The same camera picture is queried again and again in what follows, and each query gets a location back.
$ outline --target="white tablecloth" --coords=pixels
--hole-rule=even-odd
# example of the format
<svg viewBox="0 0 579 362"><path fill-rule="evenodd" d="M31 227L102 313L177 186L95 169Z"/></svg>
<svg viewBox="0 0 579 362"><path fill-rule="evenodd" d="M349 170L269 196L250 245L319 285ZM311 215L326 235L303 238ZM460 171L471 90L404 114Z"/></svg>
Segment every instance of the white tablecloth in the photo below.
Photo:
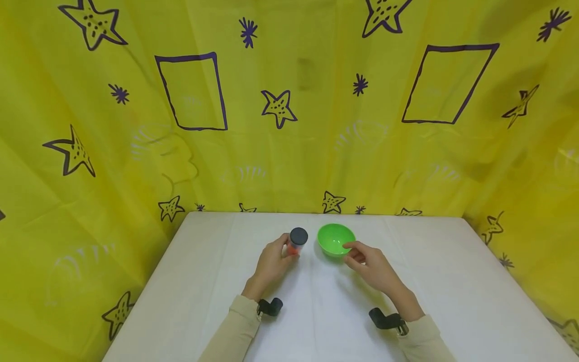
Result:
<svg viewBox="0 0 579 362"><path fill-rule="evenodd" d="M284 307L275 319L263 317L245 361L404 361L395 333L368 317L376 306L393 313L390 301L321 253L316 234L330 222L383 250L458 361L577 360L462 219L197 212L181 225L104 361L196 361L264 245L296 226L310 239L266 297Z"/></svg>

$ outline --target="green plastic bowl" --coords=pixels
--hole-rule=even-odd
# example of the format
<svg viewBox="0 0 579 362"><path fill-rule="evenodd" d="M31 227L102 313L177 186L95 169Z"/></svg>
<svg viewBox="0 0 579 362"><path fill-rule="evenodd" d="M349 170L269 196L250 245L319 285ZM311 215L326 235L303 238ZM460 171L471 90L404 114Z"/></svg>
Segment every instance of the green plastic bowl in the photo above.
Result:
<svg viewBox="0 0 579 362"><path fill-rule="evenodd" d="M318 244L324 254L329 257L343 257L350 251L342 245L356 241L352 230L342 224L327 224L318 231Z"/></svg>

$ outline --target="yellow fabric backdrop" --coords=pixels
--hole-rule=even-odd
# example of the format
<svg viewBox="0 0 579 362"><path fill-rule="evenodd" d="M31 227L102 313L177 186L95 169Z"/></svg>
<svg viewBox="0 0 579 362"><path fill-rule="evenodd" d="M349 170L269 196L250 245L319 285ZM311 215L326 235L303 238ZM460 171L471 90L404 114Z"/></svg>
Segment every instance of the yellow fabric backdrop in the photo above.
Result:
<svg viewBox="0 0 579 362"><path fill-rule="evenodd" d="M2 0L0 359L99 360L186 212L255 210L464 217L579 353L578 9Z"/></svg>

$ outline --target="left hand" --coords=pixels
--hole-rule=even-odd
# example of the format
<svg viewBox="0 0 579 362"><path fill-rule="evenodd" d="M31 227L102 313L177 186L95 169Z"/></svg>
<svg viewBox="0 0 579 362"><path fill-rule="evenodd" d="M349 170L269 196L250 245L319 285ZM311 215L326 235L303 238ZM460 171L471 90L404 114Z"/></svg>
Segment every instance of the left hand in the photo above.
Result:
<svg viewBox="0 0 579 362"><path fill-rule="evenodd" d="M281 279L299 255L281 256L281 251L289 241L290 234L283 233L279 238L267 244L257 262L255 273L247 280L241 293L248 299L259 302L263 293L273 282Z"/></svg>

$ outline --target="star drawing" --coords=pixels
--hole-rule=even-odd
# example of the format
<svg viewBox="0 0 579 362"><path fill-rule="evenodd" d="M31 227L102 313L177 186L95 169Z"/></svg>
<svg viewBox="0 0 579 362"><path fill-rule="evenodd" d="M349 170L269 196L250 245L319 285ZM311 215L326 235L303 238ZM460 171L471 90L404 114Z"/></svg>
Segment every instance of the star drawing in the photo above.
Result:
<svg viewBox="0 0 579 362"><path fill-rule="evenodd" d="M340 207L340 204L344 201L346 201L346 198L343 196L334 196L329 191L324 192L324 200L322 201L322 205L324 205L324 214L331 211L341 214L342 208Z"/></svg>
<svg viewBox="0 0 579 362"><path fill-rule="evenodd" d="M257 38L257 35L254 34L257 30L257 25L255 25L253 20L246 21L245 17L243 18L243 21L239 20L239 23L243 27L243 30L241 31L241 37L243 38L245 48L247 49L247 47L250 46L251 49L253 49L253 39L251 39L251 37L253 36L254 38Z"/></svg>
<svg viewBox="0 0 579 362"><path fill-rule="evenodd" d="M169 216L169 220L171 222L173 222L173 219L175 218L175 215L177 215L177 213L184 213L185 212L185 209L183 209L179 205L180 199L181 199L181 197L179 195L177 195L167 202L157 203L159 205L159 207L161 208L161 221L163 221L165 216Z"/></svg>
<svg viewBox="0 0 579 362"><path fill-rule="evenodd" d="M573 352L579 356L579 324L576 319L568 319L563 324L547 318L551 325L563 337L565 342L571 347Z"/></svg>
<svg viewBox="0 0 579 362"><path fill-rule="evenodd" d="M363 75L356 73L357 81L354 82L354 93L356 97L360 96L360 93L364 94L364 88L368 88L368 82Z"/></svg>
<svg viewBox="0 0 579 362"><path fill-rule="evenodd" d="M503 212L504 211L501 211L499 213L499 216L497 217L493 216L486 217L486 220L489 222L489 227L484 233L481 234L483 237L483 241L485 242L485 245L488 245L490 241L493 239L493 234L500 234L504 231L501 224L499 224L499 218L501 217L501 215L503 215Z"/></svg>
<svg viewBox="0 0 579 362"><path fill-rule="evenodd" d="M71 139L54 140L43 144L44 147L64 153L63 176L70 175L78 169L80 165L84 165L89 173L96 177L94 173L93 164L90 162L90 157L86 153L85 147L78 138L76 131L71 126Z"/></svg>
<svg viewBox="0 0 579 362"><path fill-rule="evenodd" d="M422 210L409 211L405 207L403 207L402 210L400 210L400 212L396 214L396 216L419 216L419 215L422 215Z"/></svg>
<svg viewBox="0 0 579 362"><path fill-rule="evenodd" d="M250 207L250 208L248 208L248 209L245 209L245 208L243 207L243 203L240 202L240 203L239 203L239 210L240 210L240 212L242 212L242 213L254 213L254 212L257 211L257 207Z"/></svg>
<svg viewBox="0 0 579 362"><path fill-rule="evenodd" d="M537 42L543 40L544 43L547 42L547 39L551 36L551 32L553 29L561 31L559 25L563 24L565 21L571 20L571 16L569 16L569 12L561 10L559 12L559 8L555 10L551 9L549 14L550 20L545 23L540 29L539 37L537 38Z"/></svg>
<svg viewBox="0 0 579 362"><path fill-rule="evenodd" d="M111 95L116 98L117 103L122 102L123 104L126 104L125 102L129 101L129 99L127 98L129 93L127 92L126 89L123 89L122 87L119 87L116 84L114 86L112 84L109 84L109 87L113 90L113 92L111 92Z"/></svg>
<svg viewBox="0 0 579 362"><path fill-rule="evenodd" d="M511 119L511 123L509 123L507 129L511 128L511 126L513 125L513 123L515 123L517 118L527 115L527 106L529 104L529 101L538 88L539 85L536 85L529 92L527 92L526 90L519 91L519 94L521 96L521 101L519 105L517 105L515 108L509 109L509 111L503 115L503 118Z"/></svg>
<svg viewBox="0 0 579 362"><path fill-rule="evenodd" d="M279 97L275 97L273 94L267 90L262 90L261 94L267 99L267 104L261 112L262 116L266 114L273 114L276 116L276 126L277 129L281 129L284 126L285 120L290 120L292 122L297 121L294 113L290 109L290 91L285 90L280 94Z"/></svg>
<svg viewBox="0 0 579 362"><path fill-rule="evenodd" d="M508 256L503 253L503 256L499 258L499 262L501 263L502 266L505 267L506 270L508 270L508 268L514 268L515 265L512 263L512 261L508 258Z"/></svg>
<svg viewBox="0 0 579 362"><path fill-rule="evenodd" d="M364 25L362 37L367 38L380 26L387 31L399 34L402 32L400 26L400 13L408 6L412 0L366 0L369 15Z"/></svg>
<svg viewBox="0 0 579 362"><path fill-rule="evenodd" d="M128 291L123 294L111 310L101 316L102 319L111 324L109 326L109 341L116 337L120 326L127 320L134 305L135 303L131 303L131 292Z"/></svg>
<svg viewBox="0 0 579 362"><path fill-rule="evenodd" d="M119 9L99 12L94 8L93 0L78 0L77 6L60 5L58 9L82 29L89 50L96 49L103 39L118 45L128 44L115 30Z"/></svg>

